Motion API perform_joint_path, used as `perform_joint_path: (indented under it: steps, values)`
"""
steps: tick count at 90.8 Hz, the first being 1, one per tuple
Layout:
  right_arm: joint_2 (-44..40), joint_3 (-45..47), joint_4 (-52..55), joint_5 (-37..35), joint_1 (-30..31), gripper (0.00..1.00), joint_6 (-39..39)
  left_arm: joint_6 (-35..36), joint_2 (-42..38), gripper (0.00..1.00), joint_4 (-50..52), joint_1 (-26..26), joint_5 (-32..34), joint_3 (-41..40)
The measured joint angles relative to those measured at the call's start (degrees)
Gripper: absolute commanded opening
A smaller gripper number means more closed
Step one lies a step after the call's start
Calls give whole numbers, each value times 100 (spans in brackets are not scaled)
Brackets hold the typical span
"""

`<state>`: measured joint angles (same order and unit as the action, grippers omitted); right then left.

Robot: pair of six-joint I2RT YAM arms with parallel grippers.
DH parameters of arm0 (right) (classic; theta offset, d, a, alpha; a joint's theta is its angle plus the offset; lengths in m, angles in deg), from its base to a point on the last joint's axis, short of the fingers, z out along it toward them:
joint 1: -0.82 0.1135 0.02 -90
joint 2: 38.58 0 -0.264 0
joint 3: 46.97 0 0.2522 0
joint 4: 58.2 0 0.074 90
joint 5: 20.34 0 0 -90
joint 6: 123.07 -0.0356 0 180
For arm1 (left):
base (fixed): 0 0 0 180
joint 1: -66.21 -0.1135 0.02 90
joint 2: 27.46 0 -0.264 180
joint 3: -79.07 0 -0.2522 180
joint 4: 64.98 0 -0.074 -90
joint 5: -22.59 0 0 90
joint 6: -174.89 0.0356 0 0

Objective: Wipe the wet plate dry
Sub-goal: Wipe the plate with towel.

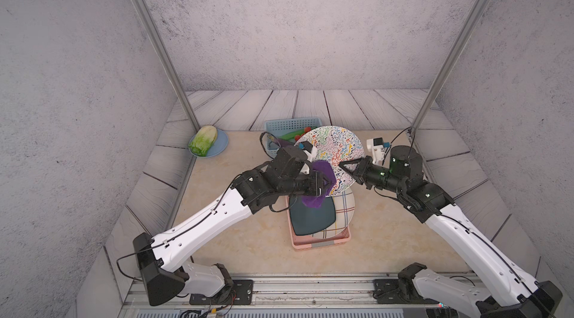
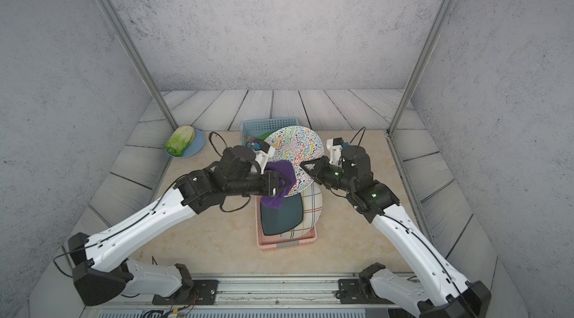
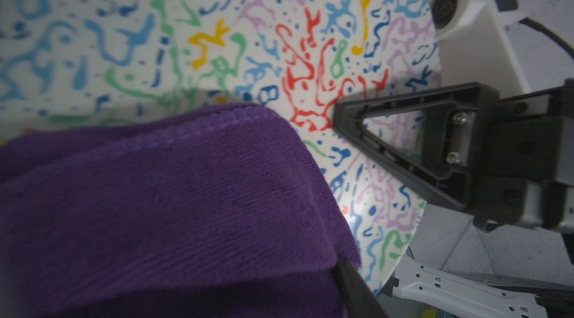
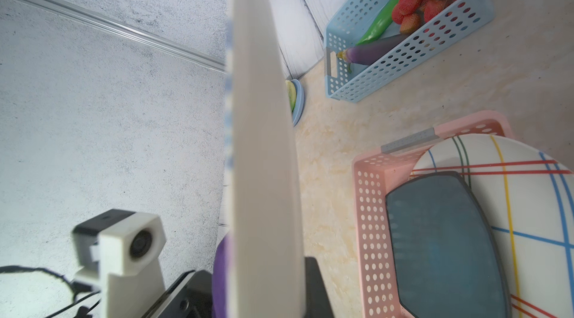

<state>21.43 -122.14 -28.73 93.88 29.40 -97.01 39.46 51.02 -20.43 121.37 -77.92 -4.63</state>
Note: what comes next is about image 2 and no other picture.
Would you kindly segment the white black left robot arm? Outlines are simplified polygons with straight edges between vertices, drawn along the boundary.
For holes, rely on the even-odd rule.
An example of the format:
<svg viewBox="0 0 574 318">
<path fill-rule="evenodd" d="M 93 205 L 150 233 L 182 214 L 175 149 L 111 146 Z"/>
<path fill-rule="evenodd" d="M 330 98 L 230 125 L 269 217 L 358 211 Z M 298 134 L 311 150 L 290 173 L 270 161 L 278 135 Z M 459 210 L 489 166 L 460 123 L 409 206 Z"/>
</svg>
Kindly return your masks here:
<svg viewBox="0 0 574 318">
<path fill-rule="evenodd" d="M 268 163 L 268 155 L 245 146 L 227 147 L 221 159 L 178 177 L 153 203 L 122 222 L 93 235 L 70 237 L 75 266 L 73 286 L 86 306 L 121 295 L 153 295 L 156 305 L 194 300 L 194 282 L 183 264 L 158 266 L 129 259 L 143 245 L 229 196 L 283 198 L 296 184 L 289 161 Z"/>
</svg>

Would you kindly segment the dark teal square plate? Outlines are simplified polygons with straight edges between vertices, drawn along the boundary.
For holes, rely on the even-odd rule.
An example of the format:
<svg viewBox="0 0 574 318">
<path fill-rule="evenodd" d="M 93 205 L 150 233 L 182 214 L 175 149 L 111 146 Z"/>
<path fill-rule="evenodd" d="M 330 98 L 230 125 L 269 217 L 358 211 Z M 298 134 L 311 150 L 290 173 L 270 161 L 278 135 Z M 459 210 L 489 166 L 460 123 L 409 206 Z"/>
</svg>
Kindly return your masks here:
<svg viewBox="0 0 574 318">
<path fill-rule="evenodd" d="M 260 205 L 262 232 L 265 236 L 276 236 L 298 226 L 303 221 L 303 199 L 300 194 L 284 198 L 280 208 Z"/>
</svg>

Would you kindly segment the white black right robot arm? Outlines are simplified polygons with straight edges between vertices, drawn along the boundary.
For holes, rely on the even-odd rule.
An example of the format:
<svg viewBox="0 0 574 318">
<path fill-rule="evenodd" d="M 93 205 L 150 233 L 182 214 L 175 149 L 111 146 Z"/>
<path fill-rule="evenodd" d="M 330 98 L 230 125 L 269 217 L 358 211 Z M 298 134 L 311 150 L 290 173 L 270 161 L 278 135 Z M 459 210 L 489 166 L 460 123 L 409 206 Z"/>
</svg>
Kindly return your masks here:
<svg viewBox="0 0 574 318">
<path fill-rule="evenodd" d="M 417 282 L 397 276 L 381 264 L 360 273 L 366 299 L 385 299 L 415 317 L 485 317 L 491 293 L 454 268 L 418 229 L 385 184 L 375 180 L 366 150 L 349 145 L 300 167 L 327 189 L 345 192 L 357 213 L 375 226 L 413 270 Z"/>
</svg>

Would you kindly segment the colourful squiggle round plate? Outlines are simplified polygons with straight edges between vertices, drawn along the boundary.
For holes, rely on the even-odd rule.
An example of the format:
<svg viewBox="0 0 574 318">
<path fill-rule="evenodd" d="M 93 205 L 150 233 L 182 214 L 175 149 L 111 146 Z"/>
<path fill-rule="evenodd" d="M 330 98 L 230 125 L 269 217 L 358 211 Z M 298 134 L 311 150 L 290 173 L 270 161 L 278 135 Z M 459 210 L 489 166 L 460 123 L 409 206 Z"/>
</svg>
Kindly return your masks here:
<svg viewBox="0 0 574 318">
<path fill-rule="evenodd" d="M 289 161 L 293 166 L 296 182 L 287 196 L 304 191 L 313 179 L 300 167 L 305 161 L 324 156 L 324 144 L 313 130 L 303 126 L 289 126 L 269 135 L 265 142 L 275 149 L 272 162 Z"/>
</svg>

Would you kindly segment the white plaid striped round plate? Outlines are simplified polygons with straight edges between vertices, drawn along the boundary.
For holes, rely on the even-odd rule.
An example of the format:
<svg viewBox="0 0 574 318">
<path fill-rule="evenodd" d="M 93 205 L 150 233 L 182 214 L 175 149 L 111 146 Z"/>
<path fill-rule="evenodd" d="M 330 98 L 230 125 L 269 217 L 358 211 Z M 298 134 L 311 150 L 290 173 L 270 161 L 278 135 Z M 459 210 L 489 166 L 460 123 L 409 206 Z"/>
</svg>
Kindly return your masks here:
<svg viewBox="0 0 574 318">
<path fill-rule="evenodd" d="M 317 183 L 308 186 L 300 193 L 303 204 L 303 219 L 293 229 L 280 234 L 284 240 L 299 240 L 300 244 L 312 243 L 317 239 L 316 224 L 321 216 L 323 200 Z"/>
</svg>

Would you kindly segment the purple microfiber cloth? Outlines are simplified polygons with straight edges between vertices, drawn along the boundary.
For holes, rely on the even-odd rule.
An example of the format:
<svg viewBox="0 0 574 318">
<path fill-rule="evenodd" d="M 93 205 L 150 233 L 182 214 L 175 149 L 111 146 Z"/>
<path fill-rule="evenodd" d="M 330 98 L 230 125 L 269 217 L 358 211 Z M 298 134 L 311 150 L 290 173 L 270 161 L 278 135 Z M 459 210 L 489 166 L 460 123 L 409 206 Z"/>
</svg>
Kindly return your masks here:
<svg viewBox="0 0 574 318">
<path fill-rule="evenodd" d="M 261 203 L 265 207 L 278 210 L 297 183 L 294 166 L 287 160 L 269 162 L 265 167 L 265 173 L 278 174 L 277 189 L 276 192 L 272 192 L 271 196 L 263 196 Z"/>
</svg>

